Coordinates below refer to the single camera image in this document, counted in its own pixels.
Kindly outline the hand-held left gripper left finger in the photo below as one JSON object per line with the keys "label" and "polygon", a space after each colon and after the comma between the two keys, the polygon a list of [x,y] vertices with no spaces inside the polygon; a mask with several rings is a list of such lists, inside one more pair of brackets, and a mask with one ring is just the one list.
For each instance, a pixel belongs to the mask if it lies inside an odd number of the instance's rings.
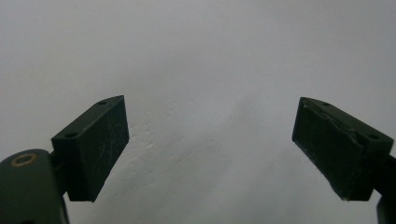
{"label": "hand-held left gripper left finger", "polygon": [[122,95],[94,104],[51,138],[71,201],[96,200],[129,139]]}

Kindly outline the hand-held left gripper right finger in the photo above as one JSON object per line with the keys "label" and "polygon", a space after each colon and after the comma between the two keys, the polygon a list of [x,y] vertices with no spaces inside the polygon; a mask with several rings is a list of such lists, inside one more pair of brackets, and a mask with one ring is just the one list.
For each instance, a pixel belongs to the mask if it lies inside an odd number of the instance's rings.
{"label": "hand-held left gripper right finger", "polygon": [[302,97],[292,141],[345,201],[367,201],[377,190],[394,198],[393,139],[334,105]]}

